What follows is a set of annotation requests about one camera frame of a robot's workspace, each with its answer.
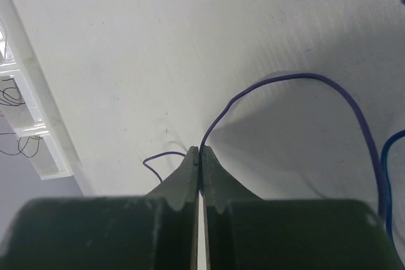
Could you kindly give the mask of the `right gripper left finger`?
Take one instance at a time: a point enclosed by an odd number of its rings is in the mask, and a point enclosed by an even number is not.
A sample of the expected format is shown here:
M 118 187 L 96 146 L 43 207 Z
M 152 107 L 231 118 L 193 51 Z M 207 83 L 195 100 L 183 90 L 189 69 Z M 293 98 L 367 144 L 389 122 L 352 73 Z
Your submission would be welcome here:
M 28 201 L 1 242 L 2 269 L 195 269 L 199 151 L 144 196 Z

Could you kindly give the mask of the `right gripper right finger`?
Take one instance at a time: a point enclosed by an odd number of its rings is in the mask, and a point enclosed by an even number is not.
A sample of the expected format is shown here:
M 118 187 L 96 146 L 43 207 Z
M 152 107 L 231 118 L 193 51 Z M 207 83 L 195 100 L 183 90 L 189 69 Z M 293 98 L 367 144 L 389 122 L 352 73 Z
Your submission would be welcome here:
M 265 200 L 201 152 L 209 269 L 400 269 L 380 218 L 352 199 Z

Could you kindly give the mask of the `white foam compartment tray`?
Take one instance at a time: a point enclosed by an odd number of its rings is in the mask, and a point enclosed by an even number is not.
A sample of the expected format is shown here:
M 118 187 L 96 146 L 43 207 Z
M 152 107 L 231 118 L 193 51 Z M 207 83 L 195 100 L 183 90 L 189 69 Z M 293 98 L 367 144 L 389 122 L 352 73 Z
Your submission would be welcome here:
M 12 0 L 1 0 L 1 111 L 17 138 L 14 156 L 28 158 L 41 180 L 72 176 L 92 193 Z

